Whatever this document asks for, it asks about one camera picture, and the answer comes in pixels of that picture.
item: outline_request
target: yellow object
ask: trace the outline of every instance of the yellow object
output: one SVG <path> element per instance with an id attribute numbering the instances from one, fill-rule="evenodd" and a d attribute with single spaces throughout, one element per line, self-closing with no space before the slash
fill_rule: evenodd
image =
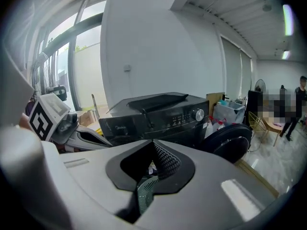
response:
<path id="1" fill-rule="evenodd" d="M 264 134 L 266 133 L 267 129 L 260 118 L 258 118 L 255 114 L 252 112 L 248 112 L 248 121 L 250 127 L 254 130 L 255 133 L 263 132 L 262 138 L 264 138 Z"/>
<path id="2" fill-rule="evenodd" d="M 103 136 L 103 135 L 104 135 L 104 134 L 102 133 L 101 128 L 99 128 L 98 130 L 96 130 L 96 132 L 97 132 L 99 135 L 101 135 L 101 136 Z"/>

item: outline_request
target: ceiling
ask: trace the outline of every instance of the ceiling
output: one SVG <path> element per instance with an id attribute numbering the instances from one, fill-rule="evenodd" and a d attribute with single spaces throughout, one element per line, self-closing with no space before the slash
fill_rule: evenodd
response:
<path id="1" fill-rule="evenodd" d="M 304 61 L 305 43 L 298 26 L 293 36 L 285 36 L 282 0 L 188 0 L 230 25 L 254 49 L 258 59 L 282 58 Z"/>

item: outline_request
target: person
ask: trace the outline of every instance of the person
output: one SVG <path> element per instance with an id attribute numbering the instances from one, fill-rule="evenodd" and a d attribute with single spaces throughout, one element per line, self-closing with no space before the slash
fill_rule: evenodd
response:
<path id="1" fill-rule="evenodd" d="M 286 122 L 282 132 L 280 133 L 280 137 L 283 137 L 286 130 L 289 128 L 289 131 L 286 135 L 288 141 L 290 141 L 290 136 L 292 131 L 294 130 L 298 120 L 302 116 L 302 104 L 304 101 L 307 100 L 307 92 L 305 90 L 307 78 L 305 76 L 301 76 L 300 78 L 300 86 L 295 89 L 295 96 L 296 96 L 296 114 L 293 117 L 290 117 L 290 121 Z"/>

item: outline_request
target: floor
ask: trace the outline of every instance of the floor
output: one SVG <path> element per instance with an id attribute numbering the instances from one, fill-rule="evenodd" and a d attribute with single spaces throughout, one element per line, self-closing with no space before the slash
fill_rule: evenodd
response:
<path id="1" fill-rule="evenodd" d="M 260 146 L 261 134 L 251 141 L 250 151 L 244 160 L 268 181 L 279 195 L 295 185 L 307 163 L 307 136 L 299 124 L 292 132 L 292 141 L 278 137 L 273 147 L 276 133 L 269 132 Z"/>

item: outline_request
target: table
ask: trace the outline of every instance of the table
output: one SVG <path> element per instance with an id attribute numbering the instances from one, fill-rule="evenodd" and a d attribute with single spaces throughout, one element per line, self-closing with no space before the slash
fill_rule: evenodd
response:
<path id="1" fill-rule="evenodd" d="M 266 138 L 266 136 L 268 135 L 269 131 L 277 133 L 277 136 L 276 136 L 276 139 L 275 139 L 275 142 L 274 142 L 274 145 L 273 145 L 275 147 L 277 138 L 280 135 L 280 133 L 282 132 L 283 127 L 279 127 L 279 126 L 274 125 L 272 120 L 270 120 L 270 118 L 263 117 L 262 121 L 263 121 L 264 126 L 267 129 L 267 131 L 266 131 L 266 133 L 264 135 L 263 140 Z"/>

